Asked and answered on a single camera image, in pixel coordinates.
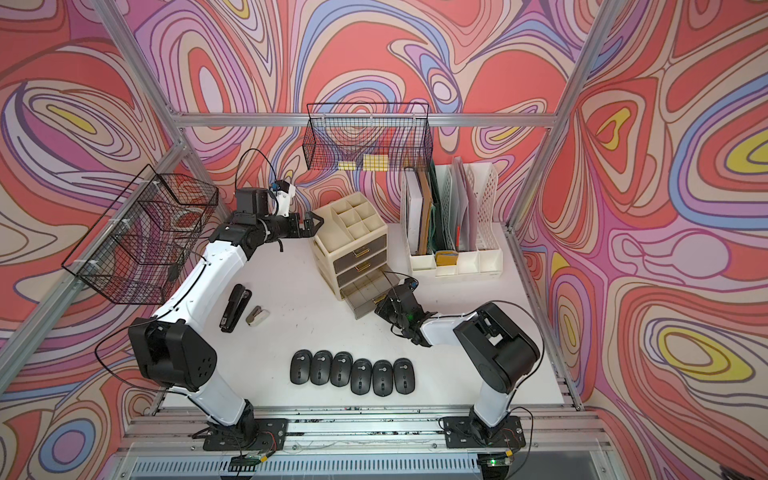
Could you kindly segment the transparent bottom drawer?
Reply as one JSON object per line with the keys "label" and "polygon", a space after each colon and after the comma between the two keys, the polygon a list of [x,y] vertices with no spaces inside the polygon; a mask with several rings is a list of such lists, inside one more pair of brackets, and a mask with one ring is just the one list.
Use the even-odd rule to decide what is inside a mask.
{"label": "transparent bottom drawer", "polygon": [[388,291],[399,283],[388,264],[365,274],[341,289],[343,300],[356,320],[372,313]]}

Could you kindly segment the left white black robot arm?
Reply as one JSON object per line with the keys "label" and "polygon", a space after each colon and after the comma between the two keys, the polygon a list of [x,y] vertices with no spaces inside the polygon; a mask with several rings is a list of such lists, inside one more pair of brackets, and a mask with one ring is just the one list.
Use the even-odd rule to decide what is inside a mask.
{"label": "left white black robot arm", "polygon": [[259,247],[311,238],[323,225],[314,213],[292,211],[295,194],[287,180],[236,190],[235,212],[210,236],[191,276],[150,318],[128,329],[141,375],[186,397],[206,415],[214,434],[240,449],[256,441],[260,427],[252,404],[218,371],[217,352],[202,333],[216,301]]}

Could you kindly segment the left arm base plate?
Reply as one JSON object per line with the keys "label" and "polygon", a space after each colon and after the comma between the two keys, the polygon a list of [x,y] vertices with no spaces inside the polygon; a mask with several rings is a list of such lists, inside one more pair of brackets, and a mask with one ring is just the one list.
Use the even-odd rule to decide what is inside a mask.
{"label": "left arm base plate", "polygon": [[284,448],[288,420],[285,418],[246,418],[232,426],[209,423],[203,437],[204,451],[275,452]]}

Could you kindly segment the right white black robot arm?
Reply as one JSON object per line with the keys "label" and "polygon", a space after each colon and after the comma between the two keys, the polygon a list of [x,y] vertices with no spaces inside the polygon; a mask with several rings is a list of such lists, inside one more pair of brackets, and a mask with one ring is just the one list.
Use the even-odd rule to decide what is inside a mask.
{"label": "right white black robot arm", "polygon": [[375,303],[375,314],[390,325],[391,332],[410,343],[431,348],[455,346],[463,349],[479,374],[479,396],[464,417],[439,420],[450,448],[492,448],[515,441],[511,404],[517,391],[540,368],[546,353],[502,308],[520,305],[490,300],[463,314],[428,312],[415,297],[418,281],[408,277],[390,288]]}

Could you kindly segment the black computer mouse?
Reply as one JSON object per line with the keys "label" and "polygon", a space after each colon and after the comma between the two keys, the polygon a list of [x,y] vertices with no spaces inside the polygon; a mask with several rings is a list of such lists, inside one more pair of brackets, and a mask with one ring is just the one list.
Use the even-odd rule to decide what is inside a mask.
{"label": "black computer mouse", "polygon": [[349,384],[353,362],[353,356],[349,352],[341,351],[335,354],[329,377],[333,386],[341,388]]}
{"label": "black computer mouse", "polygon": [[310,365],[310,382],[314,385],[324,385],[330,380],[333,354],[328,350],[314,353]]}
{"label": "black computer mouse", "polygon": [[350,376],[350,389],[355,395],[366,395],[371,389],[372,364],[368,359],[354,361]]}
{"label": "black computer mouse", "polygon": [[416,387],[415,371],[412,362],[399,358],[393,363],[393,382],[395,390],[401,395],[409,395]]}
{"label": "black computer mouse", "polygon": [[296,351],[290,362],[289,379],[294,385],[307,383],[311,377],[313,354],[307,349]]}
{"label": "black computer mouse", "polygon": [[372,368],[372,389],[379,397],[386,397],[394,390],[393,366],[388,360],[378,360]]}

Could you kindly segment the beige drawer organizer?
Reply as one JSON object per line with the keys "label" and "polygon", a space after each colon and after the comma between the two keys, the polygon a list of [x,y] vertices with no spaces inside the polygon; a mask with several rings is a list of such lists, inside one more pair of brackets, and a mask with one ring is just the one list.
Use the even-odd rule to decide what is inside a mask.
{"label": "beige drawer organizer", "polygon": [[342,289],[388,260],[388,226],[360,192],[319,207],[322,226],[313,238],[316,266],[337,300]]}

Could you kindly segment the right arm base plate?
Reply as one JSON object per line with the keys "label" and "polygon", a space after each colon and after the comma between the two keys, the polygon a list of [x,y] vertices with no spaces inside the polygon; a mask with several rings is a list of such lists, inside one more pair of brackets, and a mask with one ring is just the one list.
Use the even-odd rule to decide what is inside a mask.
{"label": "right arm base plate", "polygon": [[442,417],[438,426],[449,449],[504,448],[516,452],[527,444],[520,418],[515,415],[508,415],[494,427],[475,416]]}

